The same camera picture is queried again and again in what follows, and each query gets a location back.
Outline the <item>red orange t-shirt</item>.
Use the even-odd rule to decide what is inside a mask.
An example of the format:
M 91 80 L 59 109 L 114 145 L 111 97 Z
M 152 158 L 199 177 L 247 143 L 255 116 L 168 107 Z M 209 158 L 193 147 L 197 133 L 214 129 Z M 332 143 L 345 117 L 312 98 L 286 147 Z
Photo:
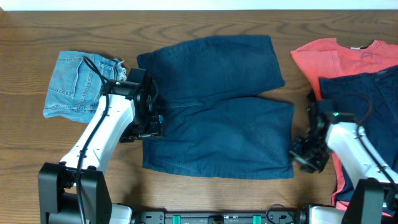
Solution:
M 381 40 L 375 40 L 367 47 L 349 49 L 339 45 L 336 38 L 318 39 L 290 54 L 309 80 L 318 100 L 322 100 L 320 78 L 376 73 L 397 67 L 397 46 Z

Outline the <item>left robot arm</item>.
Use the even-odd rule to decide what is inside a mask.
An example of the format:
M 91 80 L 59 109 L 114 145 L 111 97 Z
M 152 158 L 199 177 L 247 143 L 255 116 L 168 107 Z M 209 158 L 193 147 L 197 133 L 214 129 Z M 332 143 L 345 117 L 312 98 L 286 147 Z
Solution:
M 41 223 L 139 223 L 135 211 L 113 203 L 105 173 L 119 143 L 161 138 L 163 117 L 155 108 L 155 80 L 132 68 L 127 80 L 108 80 L 96 113 L 59 163 L 38 175 Z

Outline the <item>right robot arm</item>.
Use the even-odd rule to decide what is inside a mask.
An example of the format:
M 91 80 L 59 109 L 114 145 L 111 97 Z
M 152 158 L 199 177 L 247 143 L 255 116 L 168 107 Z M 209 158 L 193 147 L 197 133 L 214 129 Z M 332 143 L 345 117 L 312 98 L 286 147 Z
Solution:
M 297 137 L 289 154 L 301 170 L 321 172 L 334 153 L 354 187 L 346 210 L 307 205 L 295 223 L 397 223 L 397 173 L 370 143 L 355 115 L 334 111 L 330 100 L 308 107 L 307 137 Z

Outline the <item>dark navy blue shorts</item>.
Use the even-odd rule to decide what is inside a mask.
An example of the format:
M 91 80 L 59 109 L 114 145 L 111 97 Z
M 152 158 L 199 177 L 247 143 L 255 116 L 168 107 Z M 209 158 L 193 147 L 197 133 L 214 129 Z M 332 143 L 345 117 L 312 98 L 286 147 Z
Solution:
M 261 98 L 285 85 L 268 35 L 213 36 L 137 57 L 159 88 L 164 136 L 143 167 L 168 174 L 289 179 L 295 107 Z

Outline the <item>dark navy garment in pile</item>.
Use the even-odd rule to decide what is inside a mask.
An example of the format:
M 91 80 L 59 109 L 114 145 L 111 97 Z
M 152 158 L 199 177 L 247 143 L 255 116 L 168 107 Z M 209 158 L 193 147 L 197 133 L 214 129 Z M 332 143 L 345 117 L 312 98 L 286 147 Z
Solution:
M 367 138 L 387 165 L 397 171 L 397 67 L 376 73 L 320 78 L 323 100 L 332 111 L 364 120 Z

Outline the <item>folded light blue denim shorts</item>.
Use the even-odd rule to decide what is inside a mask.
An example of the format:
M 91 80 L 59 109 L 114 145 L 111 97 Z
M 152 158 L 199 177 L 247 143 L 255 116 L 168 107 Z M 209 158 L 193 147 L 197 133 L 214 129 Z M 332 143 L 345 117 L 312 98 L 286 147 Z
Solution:
M 118 59 L 79 51 L 61 51 L 50 79 L 45 99 L 45 118 L 62 116 L 88 123 L 98 107 L 102 82 L 83 61 L 88 57 L 100 73 L 110 80 L 125 80 L 126 69 Z

